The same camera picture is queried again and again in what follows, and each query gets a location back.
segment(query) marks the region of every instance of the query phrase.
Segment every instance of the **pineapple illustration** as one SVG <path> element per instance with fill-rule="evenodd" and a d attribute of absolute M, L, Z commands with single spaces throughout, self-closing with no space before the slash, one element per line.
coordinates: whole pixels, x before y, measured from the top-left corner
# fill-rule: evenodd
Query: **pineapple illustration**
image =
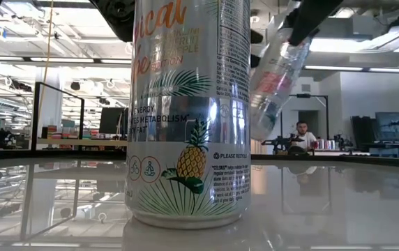
<path fill-rule="evenodd" d="M 176 174 L 181 178 L 201 179 L 206 167 L 206 152 L 204 144 L 207 136 L 207 124 L 196 120 L 195 127 L 188 141 L 189 145 L 181 152 L 176 166 Z"/>

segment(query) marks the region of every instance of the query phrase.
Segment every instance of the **aluminum can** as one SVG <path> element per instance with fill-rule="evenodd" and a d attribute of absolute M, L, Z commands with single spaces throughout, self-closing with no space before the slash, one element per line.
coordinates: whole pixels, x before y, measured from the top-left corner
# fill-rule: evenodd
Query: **aluminum can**
<path fill-rule="evenodd" d="M 250 0 L 136 1 L 126 205 L 175 229 L 250 203 Z"/>
<path fill-rule="evenodd" d="M 336 142 L 334 140 L 329 140 L 329 150 L 336 150 Z"/>
<path fill-rule="evenodd" d="M 325 140 L 324 139 L 318 139 L 317 140 L 318 143 L 318 150 L 324 150 L 325 149 Z"/>

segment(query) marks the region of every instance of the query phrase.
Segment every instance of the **black frame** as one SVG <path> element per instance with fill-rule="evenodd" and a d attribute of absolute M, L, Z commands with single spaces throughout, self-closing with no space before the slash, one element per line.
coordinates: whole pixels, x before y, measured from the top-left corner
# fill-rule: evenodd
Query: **black frame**
<path fill-rule="evenodd" d="M 77 161 L 77 168 L 81 168 L 81 160 Z M 26 188 L 24 189 L 24 203 L 22 207 L 22 218 L 21 218 L 21 225 L 20 225 L 20 240 L 21 241 L 29 241 L 32 238 L 40 236 L 41 234 L 46 233 L 47 231 L 62 225 L 63 223 L 74 219 L 77 216 L 77 207 L 78 207 L 78 200 L 79 200 L 79 187 L 80 187 L 80 180 L 75 180 L 75 190 L 74 190 L 74 201 L 73 201 L 73 213 L 70 217 L 53 224 L 50 227 L 40 230 L 37 233 L 31 234 L 30 236 L 27 235 L 27 225 L 29 223 L 29 209 L 31 208 L 31 200 L 32 200 L 32 193 L 33 193 L 33 175 L 35 170 L 35 163 L 31 161 L 29 163 L 29 167 L 27 168 L 27 179 L 26 179 Z"/>
<path fill-rule="evenodd" d="M 327 95 L 310 95 L 310 94 L 292 94 L 289 95 L 290 97 L 296 98 L 324 98 L 325 99 L 325 119 L 326 119 L 326 139 L 330 140 L 330 120 L 329 120 L 329 113 L 328 113 L 328 96 Z M 283 137 L 283 111 L 280 112 L 280 134 Z"/>
<path fill-rule="evenodd" d="M 80 131 L 79 131 L 79 139 L 83 139 L 83 117 L 85 111 L 85 99 L 78 97 L 74 94 L 71 94 L 67 91 L 62 91 L 58 88 L 50 86 L 49 84 L 45 84 L 43 82 L 35 82 L 35 91 L 33 93 L 33 115 L 32 115 L 32 137 L 31 137 L 31 151 L 37 151 L 37 141 L 38 141 L 38 108 L 40 107 L 40 86 L 46 86 L 47 88 L 51 88 L 52 90 L 64 93 L 66 95 L 70 95 L 71 97 L 80 99 Z"/>

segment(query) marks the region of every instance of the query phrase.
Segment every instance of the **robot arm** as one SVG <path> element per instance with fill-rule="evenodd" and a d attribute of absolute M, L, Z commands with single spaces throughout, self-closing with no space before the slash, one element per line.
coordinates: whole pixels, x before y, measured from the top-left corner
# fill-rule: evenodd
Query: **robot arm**
<path fill-rule="evenodd" d="M 299 45 L 310 35 L 343 0 L 303 0 L 299 7 L 299 16 L 289 38 L 291 45 Z"/>

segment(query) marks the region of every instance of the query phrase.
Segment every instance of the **palm leaf illustration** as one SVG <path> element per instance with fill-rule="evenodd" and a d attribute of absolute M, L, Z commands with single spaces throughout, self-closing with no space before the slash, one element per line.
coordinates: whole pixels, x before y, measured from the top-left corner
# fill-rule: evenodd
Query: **palm leaf illustration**
<path fill-rule="evenodd" d="M 204 179 L 208 185 L 201 194 L 190 192 L 184 185 L 180 186 L 174 181 L 169 181 L 169 183 L 159 181 L 148 185 L 140 191 L 139 209 L 147 213 L 180 216 L 212 216 L 232 213 L 237 209 L 235 201 L 215 204 L 214 197 L 210 196 L 212 176 L 213 174 L 209 170 Z"/>
<path fill-rule="evenodd" d="M 207 14 L 216 16 L 218 14 L 220 1 L 221 0 L 204 0 L 203 6 Z"/>
<path fill-rule="evenodd" d="M 141 98 L 161 96 L 198 96 L 208 91 L 211 79 L 194 70 L 175 70 L 161 74 L 143 90 Z"/>

